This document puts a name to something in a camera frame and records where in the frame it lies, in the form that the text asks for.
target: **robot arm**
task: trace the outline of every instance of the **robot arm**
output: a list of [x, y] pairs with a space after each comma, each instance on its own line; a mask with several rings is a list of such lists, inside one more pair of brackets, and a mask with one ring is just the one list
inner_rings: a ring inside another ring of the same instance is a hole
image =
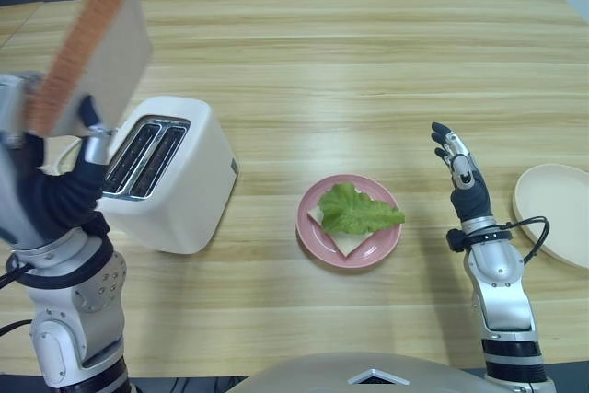
[[546, 377], [534, 313], [522, 286], [524, 259], [491, 212], [491, 199], [474, 157], [460, 138], [440, 123], [432, 125], [435, 149], [449, 167], [451, 201], [462, 229], [446, 236], [450, 249], [466, 251], [465, 269], [472, 282], [486, 377], [521, 393], [556, 392]]
[[38, 78], [0, 75], [0, 237], [13, 249], [6, 268], [32, 267], [18, 281], [35, 305], [30, 334], [51, 391], [134, 392], [122, 358], [125, 262], [94, 212], [111, 131], [85, 98], [79, 115], [89, 136], [74, 170], [46, 175], [44, 140], [24, 124]]

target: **black cable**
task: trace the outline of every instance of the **black cable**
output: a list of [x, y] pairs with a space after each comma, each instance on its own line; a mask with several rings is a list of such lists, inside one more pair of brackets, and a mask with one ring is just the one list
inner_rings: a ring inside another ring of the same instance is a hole
[[0, 328], [0, 336], [4, 336], [8, 332], [10, 332], [14, 329], [18, 329], [21, 326], [26, 326], [27, 324], [30, 324], [31, 322], [33, 322], [32, 319], [23, 319], [22, 321], [13, 322], [12, 324], [8, 324], [6, 326], [3, 326], [2, 328]]
[[533, 216], [532, 218], [528, 218], [524, 221], [506, 224], [506, 227], [508, 229], [512, 229], [514, 227], [520, 227], [522, 225], [534, 225], [537, 223], [544, 223], [544, 228], [542, 229], [542, 233], [538, 237], [536, 244], [534, 245], [532, 250], [530, 250], [529, 253], [525, 255], [524, 264], [527, 264], [531, 259], [533, 259], [537, 255], [537, 253], [540, 251], [540, 248], [544, 244], [544, 241], [546, 241], [546, 237], [549, 235], [550, 232], [549, 220], [545, 216]]
[[16, 281], [18, 278], [20, 278], [22, 275], [24, 275], [31, 269], [34, 269], [34, 267], [31, 264], [27, 263], [22, 267], [14, 269], [9, 273], [5, 273], [4, 275], [0, 276], [0, 289], [4, 289], [7, 285]]
[[524, 264], [527, 264], [532, 258], [534, 258], [537, 255], [537, 253], [540, 251], [540, 248], [544, 244], [544, 241], [546, 241], [546, 238], [549, 235], [550, 223], [549, 223], [549, 220], [546, 218], [546, 216], [533, 216], [531, 218], [527, 218], [526, 220], [516, 221], [515, 223], [508, 222], [504, 225], [488, 225], [486, 227], [482, 227], [481, 229], [477, 229], [477, 230], [470, 232], [468, 234], [468, 236], [472, 237], [474, 234], [476, 234], [480, 231], [487, 230], [487, 229], [494, 228], [494, 227], [501, 229], [501, 230], [511, 230], [514, 227], [521, 227], [522, 225], [535, 225], [537, 223], [544, 223], [544, 228], [542, 229], [542, 233], [538, 237], [536, 244], [534, 245], [532, 250], [530, 250], [529, 253], [527, 255], [525, 255], [525, 257], [524, 257]]

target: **wood grain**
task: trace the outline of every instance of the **wood grain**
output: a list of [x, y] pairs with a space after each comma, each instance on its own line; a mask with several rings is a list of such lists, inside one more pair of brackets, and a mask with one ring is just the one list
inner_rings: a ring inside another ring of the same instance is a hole
[[[589, 169], [586, 23], [563, 0], [143, 5], [155, 53], [133, 103], [160, 94], [208, 101], [241, 174], [213, 243], [196, 255], [112, 234], [129, 265], [132, 375], [252, 374], [325, 351], [482, 366], [470, 282], [444, 240], [457, 220], [429, 126], [445, 122], [467, 141], [499, 220], [513, 217], [527, 168]], [[44, 69], [78, 8], [41, 6], [0, 50], [0, 71]], [[52, 140], [50, 157], [65, 143]], [[379, 180], [407, 215], [397, 249], [368, 271], [327, 268], [296, 242], [302, 194], [335, 173]], [[521, 233], [514, 243], [531, 247]], [[586, 359], [587, 272], [542, 253], [525, 289], [546, 360]], [[31, 315], [22, 287], [5, 289], [0, 306], [0, 323]], [[37, 373], [25, 330], [0, 349], [2, 370]]]
[[32, 4], [0, 6], [0, 48], [23, 25], [40, 2]]

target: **beige plate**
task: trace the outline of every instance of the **beige plate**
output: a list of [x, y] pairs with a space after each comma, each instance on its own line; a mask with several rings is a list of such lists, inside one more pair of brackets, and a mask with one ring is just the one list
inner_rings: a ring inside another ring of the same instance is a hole
[[[514, 211], [518, 220], [544, 215], [550, 233], [543, 250], [558, 260], [589, 269], [589, 174], [563, 165], [531, 168], [517, 181]], [[525, 225], [534, 242], [543, 225]]]

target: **wire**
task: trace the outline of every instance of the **wire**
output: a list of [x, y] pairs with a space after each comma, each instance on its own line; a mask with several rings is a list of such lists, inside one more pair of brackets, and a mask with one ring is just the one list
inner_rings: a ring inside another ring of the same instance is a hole
[[506, 224], [507, 228], [511, 229], [514, 227], [522, 226], [522, 225], [533, 225], [536, 223], [544, 223], [544, 228], [542, 229], [542, 233], [538, 237], [536, 244], [534, 245], [532, 250], [530, 250], [529, 253], [527, 255], [525, 255], [524, 264], [527, 264], [531, 259], [533, 259], [537, 255], [537, 253], [540, 251], [540, 248], [544, 244], [544, 241], [546, 241], [546, 237], [549, 235], [549, 232], [550, 232], [549, 220], [545, 216], [534, 216], [534, 217], [528, 218], [527, 220], [524, 220], [524, 221]]
[[58, 155], [58, 157], [53, 162], [53, 173], [55, 175], [62, 175], [62, 163], [64, 162], [65, 158], [69, 156], [70, 152], [77, 148], [77, 146], [82, 143], [82, 139], [78, 138], [74, 140], [72, 143], [67, 146], [63, 152]]
[[10, 271], [9, 273], [5, 273], [4, 275], [0, 276], [0, 289], [4, 289], [7, 285], [13, 283], [31, 269], [34, 269], [34, 267], [31, 264], [27, 263], [22, 267], [18, 267], [13, 271]]
[[18, 329], [21, 326], [26, 326], [27, 324], [30, 324], [31, 322], [33, 322], [32, 319], [23, 319], [22, 321], [13, 322], [12, 324], [8, 324], [6, 326], [3, 326], [2, 328], [0, 328], [0, 336], [4, 336], [8, 332], [10, 332], [14, 329]]
[[529, 253], [527, 255], [525, 255], [525, 257], [524, 257], [524, 264], [527, 264], [530, 260], [532, 260], [537, 255], [537, 253], [542, 248], [544, 241], [546, 241], [546, 238], [549, 235], [550, 223], [549, 223], [549, 220], [546, 218], [546, 216], [533, 216], [531, 218], [527, 218], [526, 220], [516, 221], [515, 223], [508, 222], [508, 223], [505, 223], [504, 225], [488, 225], [486, 227], [482, 227], [481, 229], [473, 230], [472, 232], [470, 232], [468, 234], [468, 236], [472, 237], [474, 234], [477, 234], [480, 231], [488, 230], [488, 229], [491, 229], [494, 227], [501, 229], [501, 230], [511, 230], [514, 227], [521, 227], [522, 225], [535, 225], [537, 223], [543, 223], [544, 228], [542, 229], [542, 232], [540, 233], [540, 236], [538, 237], [536, 244], [534, 244], [534, 247], [532, 248], [532, 250], [530, 250]]

